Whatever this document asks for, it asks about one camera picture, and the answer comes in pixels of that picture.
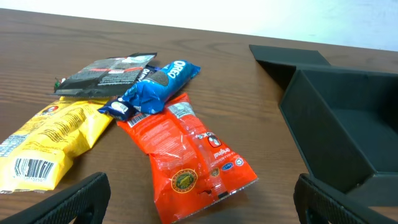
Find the blue oreo package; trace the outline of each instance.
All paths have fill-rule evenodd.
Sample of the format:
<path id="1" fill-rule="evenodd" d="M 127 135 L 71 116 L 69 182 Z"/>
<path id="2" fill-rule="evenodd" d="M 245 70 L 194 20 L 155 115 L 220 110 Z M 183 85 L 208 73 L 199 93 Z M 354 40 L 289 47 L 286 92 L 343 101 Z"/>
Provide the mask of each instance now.
<path id="1" fill-rule="evenodd" d="M 137 77 L 136 82 L 142 81 L 148 75 L 152 75 L 159 71 L 159 67 L 147 65 Z M 131 116 L 135 115 L 136 109 L 128 102 L 125 102 L 121 97 L 115 100 L 109 100 L 103 107 L 98 109 L 98 112 L 107 114 L 117 120 L 127 121 Z"/>
<path id="2" fill-rule="evenodd" d="M 161 112 L 167 100 L 199 71 L 200 67 L 186 60 L 174 61 L 134 84 L 122 98 L 141 113 Z"/>
<path id="3" fill-rule="evenodd" d="M 107 114 L 120 121 L 127 121 L 137 110 L 119 97 L 115 100 L 109 100 L 103 107 L 98 109 L 98 112 Z"/>

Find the cookie image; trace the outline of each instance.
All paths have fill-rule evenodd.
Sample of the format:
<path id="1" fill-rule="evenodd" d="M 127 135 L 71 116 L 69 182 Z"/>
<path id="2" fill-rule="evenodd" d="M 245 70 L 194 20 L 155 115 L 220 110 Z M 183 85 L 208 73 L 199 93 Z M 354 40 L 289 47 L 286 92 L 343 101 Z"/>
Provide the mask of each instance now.
<path id="1" fill-rule="evenodd" d="M 169 84 L 169 78 L 166 73 L 162 71 L 157 71 L 153 74 L 148 75 L 145 79 L 161 84 L 162 86 L 167 86 Z"/>

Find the wood grain surface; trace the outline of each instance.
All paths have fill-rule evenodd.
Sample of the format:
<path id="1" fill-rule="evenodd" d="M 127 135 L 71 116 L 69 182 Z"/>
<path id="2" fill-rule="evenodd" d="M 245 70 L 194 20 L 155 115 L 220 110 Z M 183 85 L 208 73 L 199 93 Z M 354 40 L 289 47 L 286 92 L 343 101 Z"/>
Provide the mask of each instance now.
<path id="1" fill-rule="evenodd" d="M 398 73 L 397 52 L 0 9 L 0 141 L 55 100 L 55 77 L 94 60 L 134 52 L 158 52 L 160 66 L 189 60 L 202 67 L 184 88 L 195 113 L 259 181 L 182 223 L 298 223 L 292 195 L 307 170 L 278 109 L 282 91 L 249 44 L 318 50 L 333 65 Z M 160 223 L 149 159 L 114 122 L 54 191 L 0 195 L 0 220 L 98 171 L 112 190 L 104 223 Z M 398 209 L 377 210 L 398 219 Z"/>

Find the black snack package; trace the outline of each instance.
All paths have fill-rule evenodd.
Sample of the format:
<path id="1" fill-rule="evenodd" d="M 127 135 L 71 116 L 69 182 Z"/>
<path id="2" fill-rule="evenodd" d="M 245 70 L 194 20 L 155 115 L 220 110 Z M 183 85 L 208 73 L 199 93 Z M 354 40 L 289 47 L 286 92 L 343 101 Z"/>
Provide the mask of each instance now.
<path id="1" fill-rule="evenodd" d="M 156 53 L 97 60 L 62 82 L 53 95 L 72 97 L 121 96 L 137 80 Z"/>

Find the red snack package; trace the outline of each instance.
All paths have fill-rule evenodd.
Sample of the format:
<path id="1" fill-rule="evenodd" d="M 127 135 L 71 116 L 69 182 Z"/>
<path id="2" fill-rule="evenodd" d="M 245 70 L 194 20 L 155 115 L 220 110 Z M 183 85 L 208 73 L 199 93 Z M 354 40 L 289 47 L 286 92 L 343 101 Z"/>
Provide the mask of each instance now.
<path id="1" fill-rule="evenodd" d="M 257 180 L 249 164 L 195 116 L 186 93 L 159 114 L 138 114 L 118 125 L 149 155 L 163 223 L 192 215 Z"/>

